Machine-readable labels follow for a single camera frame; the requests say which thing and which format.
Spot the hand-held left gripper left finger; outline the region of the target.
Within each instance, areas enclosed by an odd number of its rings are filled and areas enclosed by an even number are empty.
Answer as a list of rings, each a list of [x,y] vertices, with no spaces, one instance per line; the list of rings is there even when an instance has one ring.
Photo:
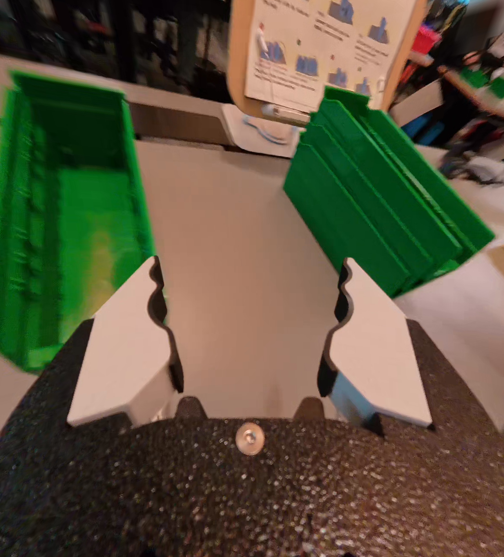
[[[184,391],[158,256],[149,257],[97,310],[67,422],[125,414],[133,427],[171,419]]]

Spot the instruction sheet on wooden board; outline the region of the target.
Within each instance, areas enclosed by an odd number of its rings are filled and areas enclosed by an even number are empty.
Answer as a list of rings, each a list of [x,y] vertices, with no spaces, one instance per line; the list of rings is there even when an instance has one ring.
[[[250,33],[253,29],[255,4],[255,1],[232,2],[226,74],[231,99],[245,115],[304,127],[309,120],[311,109],[284,108],[279,102],[253,99],[245,93],[248,50]],[[377,94],[376,104],[372,104],[373,108],[380,109],[385,113],[389,112],[403,67],[411,54],[417,31],[427,13],[427,1],[414,1],[412,8],[407,13],[409,18],[398,52],[392,57],[392,65],[386,74],[383,90]]]

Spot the blue object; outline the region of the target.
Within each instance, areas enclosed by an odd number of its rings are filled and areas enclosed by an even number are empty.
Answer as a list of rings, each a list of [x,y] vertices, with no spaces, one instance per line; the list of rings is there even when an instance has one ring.
[[[427,112],[404,124],[401,129],[414,143],[432,146],[445,128],[444,122],[434,121],[433,118],[433,112]]]

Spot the red ribbed object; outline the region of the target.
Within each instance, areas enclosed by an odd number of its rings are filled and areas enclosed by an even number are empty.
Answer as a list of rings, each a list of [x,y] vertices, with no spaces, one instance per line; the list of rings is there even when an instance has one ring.
[[[432,27],[425,24],[421,24],[417,30],[411,51],[421,55],[427,55],[434,46],[441,42],[441,40],[442,35],[440,32],[435,31]]]

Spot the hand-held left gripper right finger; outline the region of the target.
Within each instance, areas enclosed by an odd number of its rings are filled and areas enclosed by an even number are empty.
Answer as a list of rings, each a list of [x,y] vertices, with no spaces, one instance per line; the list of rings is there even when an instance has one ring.
[[[407,318],[351,257],[342,262],[334,315],[318,368],[320,397],[361,426],[383,415],[431,427]]]

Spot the grey desk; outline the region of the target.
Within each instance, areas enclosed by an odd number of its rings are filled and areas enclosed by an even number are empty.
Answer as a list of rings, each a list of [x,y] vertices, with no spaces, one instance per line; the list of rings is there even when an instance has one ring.
[[[136,142],[185,394],[217,417],[291,417],[318,393],[338,273],[284,194],[282,158]],[[493,250],[397,299],[504,430],[504,276]]]

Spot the printed instruction sheet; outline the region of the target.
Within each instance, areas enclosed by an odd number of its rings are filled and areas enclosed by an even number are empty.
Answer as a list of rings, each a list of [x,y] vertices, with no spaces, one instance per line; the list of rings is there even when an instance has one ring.
[[[381,108],[416,1],[254,1],[244,95],[304,113],[326,86]]]

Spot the white clipboard stand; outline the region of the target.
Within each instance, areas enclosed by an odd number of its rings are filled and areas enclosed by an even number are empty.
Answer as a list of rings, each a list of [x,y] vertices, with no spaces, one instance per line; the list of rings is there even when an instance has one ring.
[[[291,159],[304,128],[249,116],[234,104],[223,104],[222,117],[229,138],[243,151]]]

